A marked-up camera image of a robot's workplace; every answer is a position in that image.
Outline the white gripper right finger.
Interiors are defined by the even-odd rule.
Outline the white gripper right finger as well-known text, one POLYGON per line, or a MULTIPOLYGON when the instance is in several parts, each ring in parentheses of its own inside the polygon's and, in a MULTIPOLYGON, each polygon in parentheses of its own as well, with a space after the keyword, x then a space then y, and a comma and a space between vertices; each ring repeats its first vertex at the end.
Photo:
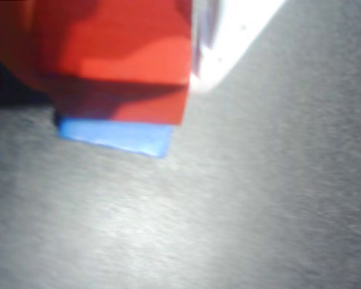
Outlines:
POLYGON ((285 3, 202 1, 196 12, 190 91, 209 92, 219 85, 285 3))

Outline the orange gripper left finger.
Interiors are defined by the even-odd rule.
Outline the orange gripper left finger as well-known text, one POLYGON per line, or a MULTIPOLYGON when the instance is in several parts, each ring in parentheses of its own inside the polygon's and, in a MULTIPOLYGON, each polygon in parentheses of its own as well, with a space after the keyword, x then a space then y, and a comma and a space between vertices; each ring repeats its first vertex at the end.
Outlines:
POLYGON ((37 1, 0 1, 0 64, 28 89, 52 101, 51 84, 36 71, 32 24, 37 1))

